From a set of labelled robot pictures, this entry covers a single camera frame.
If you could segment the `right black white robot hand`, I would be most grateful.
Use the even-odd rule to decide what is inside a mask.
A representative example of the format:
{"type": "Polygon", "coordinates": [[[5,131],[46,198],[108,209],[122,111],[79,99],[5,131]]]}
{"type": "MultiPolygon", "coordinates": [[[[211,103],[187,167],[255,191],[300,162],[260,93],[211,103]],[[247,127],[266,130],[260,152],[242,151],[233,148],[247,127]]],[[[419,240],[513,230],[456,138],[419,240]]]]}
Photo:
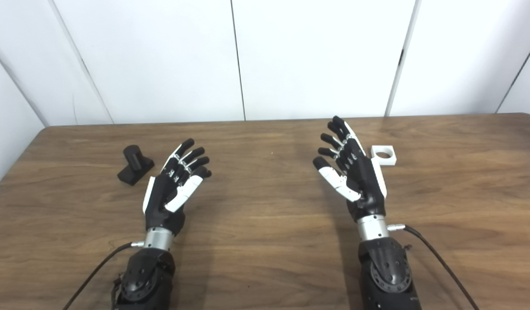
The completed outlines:
{"type": "Polygon", "coordinates": [[[338,116],[328,122],[334,136],[322,133],[330,149],[320,147],[313,165],[334,190],[346,199],[354,222],[367,216],[385,216],[387,187],[376,158],[367,156],[357,135],[338,116]]]}

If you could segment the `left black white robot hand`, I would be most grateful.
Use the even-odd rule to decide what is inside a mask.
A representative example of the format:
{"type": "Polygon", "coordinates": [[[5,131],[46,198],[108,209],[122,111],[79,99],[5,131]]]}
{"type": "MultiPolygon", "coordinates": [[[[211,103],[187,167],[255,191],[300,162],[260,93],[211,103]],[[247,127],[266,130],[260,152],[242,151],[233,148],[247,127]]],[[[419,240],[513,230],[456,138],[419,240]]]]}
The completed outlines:
{"type": "Polygon", "coordinates": [[[194,139],[181,143],[166,159],[159,174],[149,179],[143,199],[146,230],[164,228],[177,236],[185,223],[184,205],[202,182],[211,177],[203,147],[194,139]]]}

